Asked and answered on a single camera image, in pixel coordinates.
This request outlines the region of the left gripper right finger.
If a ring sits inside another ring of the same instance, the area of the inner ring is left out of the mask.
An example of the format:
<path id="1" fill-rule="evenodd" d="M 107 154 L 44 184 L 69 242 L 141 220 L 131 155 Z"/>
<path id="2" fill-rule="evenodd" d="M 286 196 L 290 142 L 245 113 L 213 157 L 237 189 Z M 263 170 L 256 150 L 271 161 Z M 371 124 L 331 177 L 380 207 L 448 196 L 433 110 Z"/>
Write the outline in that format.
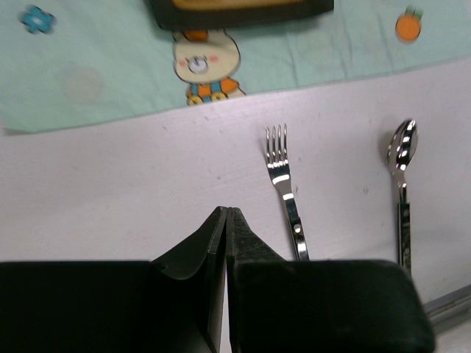
<path id="1" fill-rule="evenodd" d="M 238 294 L 236 264 L 243 261 L 270 262 L 284 259 L 249 227 L 242 211 L 229 207 L 226 218 L 226 264 L 229 334 L 232 352 L 241 352 L 238 337 Z"/>

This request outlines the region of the square brown black plate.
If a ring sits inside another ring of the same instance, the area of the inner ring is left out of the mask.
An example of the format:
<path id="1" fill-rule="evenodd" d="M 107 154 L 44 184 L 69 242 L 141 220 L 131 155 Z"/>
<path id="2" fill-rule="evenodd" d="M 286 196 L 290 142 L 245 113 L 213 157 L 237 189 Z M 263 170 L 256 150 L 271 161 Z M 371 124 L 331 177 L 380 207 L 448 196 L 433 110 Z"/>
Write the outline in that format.
<path id="1" fill-rule="evenodd" d="M 161 29 L 229 29 L 313 18 L 334 10 L 325 1 L 145 1 Z"/>

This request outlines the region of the green cartoon print cloth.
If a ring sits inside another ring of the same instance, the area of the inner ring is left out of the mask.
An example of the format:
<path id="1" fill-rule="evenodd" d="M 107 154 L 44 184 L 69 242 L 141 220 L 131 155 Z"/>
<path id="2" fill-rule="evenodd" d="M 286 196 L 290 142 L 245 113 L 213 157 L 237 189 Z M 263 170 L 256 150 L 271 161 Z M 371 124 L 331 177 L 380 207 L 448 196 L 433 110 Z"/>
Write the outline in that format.
<path id="1" fill-rule="evenodd" d="M 317 18 L 167 32 L 146 1 L 3 1 L 1 122 L 46 132 L 470 54 L 468 1 L 337 1 Z"/>

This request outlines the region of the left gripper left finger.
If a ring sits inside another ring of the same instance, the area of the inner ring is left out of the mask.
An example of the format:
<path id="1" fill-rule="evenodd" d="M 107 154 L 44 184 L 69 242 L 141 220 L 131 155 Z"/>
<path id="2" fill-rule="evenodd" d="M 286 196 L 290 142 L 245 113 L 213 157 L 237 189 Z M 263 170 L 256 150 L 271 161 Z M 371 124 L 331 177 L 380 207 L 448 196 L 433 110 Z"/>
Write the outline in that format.
<path id="1" fill-rule="evenodd" d="M 152 263 L 151 352 L 219 352 L 227 210 L 217 207 L 194 233 Z"/>

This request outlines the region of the silver spoon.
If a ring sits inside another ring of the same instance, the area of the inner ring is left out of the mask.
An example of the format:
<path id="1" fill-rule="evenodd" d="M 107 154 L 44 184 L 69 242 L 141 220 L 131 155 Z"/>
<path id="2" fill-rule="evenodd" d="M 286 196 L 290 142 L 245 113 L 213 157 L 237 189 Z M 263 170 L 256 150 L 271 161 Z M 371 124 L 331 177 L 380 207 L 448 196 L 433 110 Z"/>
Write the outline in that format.
<path id="1" fill-rule="evenodd" d="M 397 242 L 398 263 L 411 276 L 411 211 L 405 172 L 414 158 L 418 144 L 417 122 L 406 119 L 399 125 L 387 150 L 387 166 L 398 191 Z"/>

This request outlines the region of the silver fork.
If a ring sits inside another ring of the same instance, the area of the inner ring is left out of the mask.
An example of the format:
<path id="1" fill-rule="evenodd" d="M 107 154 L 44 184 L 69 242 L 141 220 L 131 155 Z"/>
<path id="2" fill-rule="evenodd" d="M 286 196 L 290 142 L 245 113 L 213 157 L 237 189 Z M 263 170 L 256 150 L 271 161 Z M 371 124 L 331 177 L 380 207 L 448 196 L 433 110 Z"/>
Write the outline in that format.
<path id="1" fill-rule="evenodd" d="M 265 160 L 271 183 L 284 206 L 294 256 L 296 260 L 309 261 L 304 229 L 291 187 L 286 124 L 266 128 Z"/>

